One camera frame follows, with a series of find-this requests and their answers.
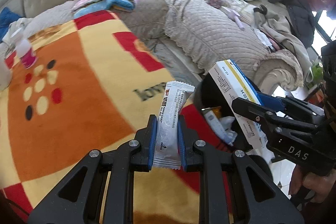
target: human hand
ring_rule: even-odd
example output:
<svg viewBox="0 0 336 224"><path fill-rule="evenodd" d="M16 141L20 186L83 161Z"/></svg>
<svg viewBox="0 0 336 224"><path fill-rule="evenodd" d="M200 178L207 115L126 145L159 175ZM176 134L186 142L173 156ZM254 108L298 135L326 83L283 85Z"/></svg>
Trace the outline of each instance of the human hand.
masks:
<svg viewBox="0 0 336 224"><path fill-rule="evenodd" d="M326 177L320 177L314 173L303 174L300 166L296 165L292 179L289 184L289 195L295 195L301 186L306 187L315 192L315 196L311 202L321 203L328 196L332 186L336 181L336 170L333 169Z"/></svg>

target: triangular cutout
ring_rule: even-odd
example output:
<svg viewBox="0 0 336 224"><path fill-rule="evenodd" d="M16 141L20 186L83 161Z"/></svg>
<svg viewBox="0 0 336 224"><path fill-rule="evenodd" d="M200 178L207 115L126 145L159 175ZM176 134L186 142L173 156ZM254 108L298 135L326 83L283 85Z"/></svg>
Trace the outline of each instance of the triangular cutout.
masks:
<svg viewBox="0 0 336 224"><path fill-rule="evenodd" d="M251 167L247 167L246 172L251 182L254 198L257 202L262 202L275 197L275 193L272 189L267 186Z"/></svg>
<svg viewBox="0 0 336 224"><path fill-rule="evenodd" d="M58 192L60 198L67 199L71 202L76 202L79 192L82 188L84 178L87 172L87 167L82 167L73 178Z"/></svg>

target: wrapped snack bar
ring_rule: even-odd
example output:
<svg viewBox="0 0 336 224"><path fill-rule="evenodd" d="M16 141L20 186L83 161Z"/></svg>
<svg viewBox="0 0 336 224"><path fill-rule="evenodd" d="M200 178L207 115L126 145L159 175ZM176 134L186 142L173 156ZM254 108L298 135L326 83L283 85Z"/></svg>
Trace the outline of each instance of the wrapped snack bar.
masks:
<svg viewBox="0 0 336 224"><path fill-rule="evenodd" d="M177 144L179 112L195 87L186 83L167 82L157 119L153 166L180 169Z"/></svg>

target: bottle cap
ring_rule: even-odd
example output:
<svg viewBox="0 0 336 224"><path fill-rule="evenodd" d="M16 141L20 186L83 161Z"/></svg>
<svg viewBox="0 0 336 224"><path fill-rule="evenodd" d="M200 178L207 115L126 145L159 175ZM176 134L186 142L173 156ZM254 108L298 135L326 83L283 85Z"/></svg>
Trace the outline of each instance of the bottle cap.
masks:
<svg viewBox="0 0 336 224"><path fill-rule="evenodd" d="M23 29L19 28L11 35L10 40L12 43L17 44L22 40L22 37L23 37Z"/></svg>

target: blue blanket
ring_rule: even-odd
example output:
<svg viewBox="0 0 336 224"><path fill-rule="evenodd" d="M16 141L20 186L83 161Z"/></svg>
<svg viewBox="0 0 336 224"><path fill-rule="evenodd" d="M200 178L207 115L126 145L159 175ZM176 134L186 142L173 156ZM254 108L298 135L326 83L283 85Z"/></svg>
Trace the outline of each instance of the blue blanket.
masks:
<svg viewBox="0 0 336 224"><path fill-rule="evenodd" d="M95 2L89 4L86 7L78 9L74 14L73 18L78 18L93 12L108 10L109 8L115 8L123 11L132 11L134 9L134 4L129 0L101 0L99 2Z"/></svg>
<svg viewBox="0 0 336 224"><path fill-rule="evenodd" d="M13 13L8 7L3 8L0 13L0 40L2 42L3 37L8 31L9 25L12 22L17 21L21 16Z"/></svg>

